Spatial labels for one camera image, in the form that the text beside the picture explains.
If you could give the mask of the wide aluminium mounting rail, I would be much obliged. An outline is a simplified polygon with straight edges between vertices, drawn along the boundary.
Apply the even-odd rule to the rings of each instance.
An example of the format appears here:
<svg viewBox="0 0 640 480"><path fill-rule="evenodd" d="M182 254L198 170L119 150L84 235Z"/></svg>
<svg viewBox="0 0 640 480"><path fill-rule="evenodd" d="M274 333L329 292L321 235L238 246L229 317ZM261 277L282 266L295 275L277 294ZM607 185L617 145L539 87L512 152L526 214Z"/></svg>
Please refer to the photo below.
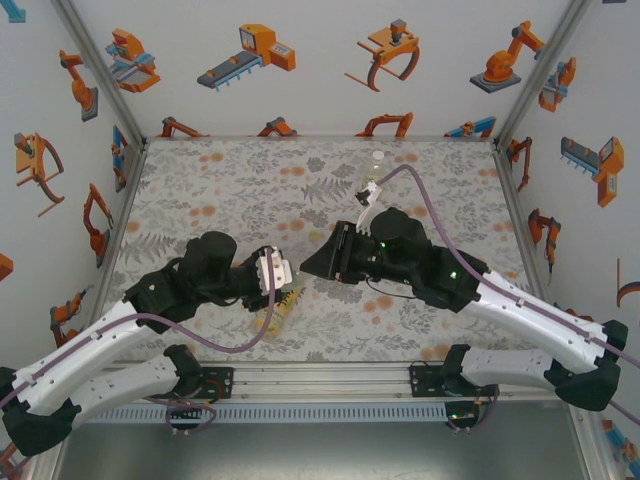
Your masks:
<svg viewBox="0 0 640 480"><path fill-rule="evenodd" d="M232 367L229 399L238 404L295 402L412 402L409 372L420 362L205 362L203 367ZM428 398L452 401L452 396Z"/></svg>

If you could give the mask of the aluminium frame post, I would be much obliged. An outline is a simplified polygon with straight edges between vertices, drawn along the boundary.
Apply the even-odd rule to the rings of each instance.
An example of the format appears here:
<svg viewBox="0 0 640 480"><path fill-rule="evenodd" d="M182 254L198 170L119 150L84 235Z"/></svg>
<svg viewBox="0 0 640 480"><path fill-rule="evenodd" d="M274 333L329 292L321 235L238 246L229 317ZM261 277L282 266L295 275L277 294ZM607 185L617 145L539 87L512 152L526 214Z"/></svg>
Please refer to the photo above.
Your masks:
<svg viewBox="0 0 640 480"><path fill-rule="evenodd" d="M98 87L106 96L116 117L121 122L124 133L128 135L128 139L139 149L142 149L145 145L146 137L142 133L131 109L120 93L120 89L112 78L109 68L102 59L96 43L92 38L91 32L81 18L74 2L72 0L49 1L76 48L79 50L80 56L94 75Z"/></svg>
<svg viewBox="0 0 640 480"><path fill-rule="evenodd" d="M537 99L551 69L556 65L560 54L593 3L594 0L570 0L496 137L497 149L505 150L509 145L530 107Z"/></svg>
<svg viewBox="0 0 640 480"><path fill-rule="evenodd" d="M569 407L586 480L620 480L618 465L602 427L602 415Z"/></svg>

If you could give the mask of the aluminium frame rail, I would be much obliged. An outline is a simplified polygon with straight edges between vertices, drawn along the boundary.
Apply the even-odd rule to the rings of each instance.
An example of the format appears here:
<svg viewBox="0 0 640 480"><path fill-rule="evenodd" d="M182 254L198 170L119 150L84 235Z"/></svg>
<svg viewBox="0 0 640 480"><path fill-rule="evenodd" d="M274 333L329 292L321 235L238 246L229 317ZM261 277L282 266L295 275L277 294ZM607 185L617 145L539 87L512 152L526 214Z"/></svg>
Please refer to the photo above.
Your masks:
<svg viewBox="0 0 640 480"><path fill-rule="evenodd" d="M89 317L89 320L87 321L86 330L89 330L90 327L93 327L103 316L107 296L112 283L114 269L119 258L122 240L126 231L126 224L130 217L131 209L138 191L142 171L148 156L148 149L149 144L144 144L141 147L140 151L137 152L133 157L131 176L129 177L127 183L124 203L118 216L118 220L116 221L113 235L111 237L111 243L106 253L104 270L102 272L102 277L96 294L93 310Z"/></svg>
<svg viewBox="0 0 640 480"><path fill-rule="evenodd" d="M522 258L524 271L526 273L529 292L552 304L547 286L547 277L541 273L536 259L536 247L533 244L529 233L527 216L519 200L516 185L512 178L511 169L504 151L498 147L494 148L494 160L498 177L501 183L506 205L514 227L514 234Z"/></svg>

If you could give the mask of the small circuit board green light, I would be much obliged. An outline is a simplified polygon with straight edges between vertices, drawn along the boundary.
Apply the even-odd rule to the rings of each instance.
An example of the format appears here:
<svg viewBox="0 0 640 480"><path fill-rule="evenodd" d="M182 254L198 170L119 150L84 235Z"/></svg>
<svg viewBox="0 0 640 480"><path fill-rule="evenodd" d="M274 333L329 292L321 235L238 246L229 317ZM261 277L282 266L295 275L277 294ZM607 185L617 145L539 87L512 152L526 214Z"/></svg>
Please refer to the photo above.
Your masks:
<svg viewBox="0 0 640 480"><path fill-rule="evenodd" d="M480 409L474 405L471 407L448 405L446 414L452 428L472 428L480 419Z"/></svg>

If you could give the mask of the clear bottle orange label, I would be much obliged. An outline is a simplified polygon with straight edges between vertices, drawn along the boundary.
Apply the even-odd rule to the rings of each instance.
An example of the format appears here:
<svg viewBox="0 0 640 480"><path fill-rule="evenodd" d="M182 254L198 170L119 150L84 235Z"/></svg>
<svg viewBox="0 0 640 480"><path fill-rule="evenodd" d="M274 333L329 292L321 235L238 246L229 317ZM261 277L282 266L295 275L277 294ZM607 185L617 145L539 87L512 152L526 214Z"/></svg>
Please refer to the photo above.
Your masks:
<svg viewBox="0 0 640 480"><path fill-rule="evenodd" d="M286 319L293 310L298 298L304 290L304 281L299 273L293 277L291 284L282 289L282 298L275 303L269 327L262 337L263 341L273 341L283 330Z"/></svg>

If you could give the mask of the floral patterned table mat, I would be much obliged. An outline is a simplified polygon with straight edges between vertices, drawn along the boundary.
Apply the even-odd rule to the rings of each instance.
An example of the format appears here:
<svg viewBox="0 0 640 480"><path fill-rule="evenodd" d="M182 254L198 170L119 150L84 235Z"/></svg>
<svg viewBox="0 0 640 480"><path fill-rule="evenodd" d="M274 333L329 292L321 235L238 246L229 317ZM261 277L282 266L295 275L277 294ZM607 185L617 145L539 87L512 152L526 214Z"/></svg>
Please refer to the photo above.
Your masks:
<svg viewBox="0 0 640 480"><path fill-rule="evenodd" d="M293 266L340 220L361 211L356 191L374 170L394 178L380 200L420 220L438 240L427 202L453 243L521 288L528 279L493 147L482 142L375 140L154 141L148 150L106 297L119 300L144 274L181 256L188 240L222 231L236 260L278 246ZM515 350L524 340L496 325L428 307L408 288L346 286L304 276L276 334L248 361L441 360L450 346Z"/></svg>

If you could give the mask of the clear bottle pale green label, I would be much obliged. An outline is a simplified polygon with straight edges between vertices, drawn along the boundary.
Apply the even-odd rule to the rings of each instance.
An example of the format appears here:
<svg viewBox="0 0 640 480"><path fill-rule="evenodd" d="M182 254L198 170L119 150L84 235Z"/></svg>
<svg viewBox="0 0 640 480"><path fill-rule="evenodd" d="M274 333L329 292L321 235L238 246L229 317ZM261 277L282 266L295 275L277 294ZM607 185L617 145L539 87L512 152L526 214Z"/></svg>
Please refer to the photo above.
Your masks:
<svg viewBox="0 0 640 480"><path fill-rule="evenodd" d="M364 161L364 173L361 183L362 188L366 188L370 182L378 182L386 175L385 157L383 160L375 160L372 157L372 153Z"/></svg>

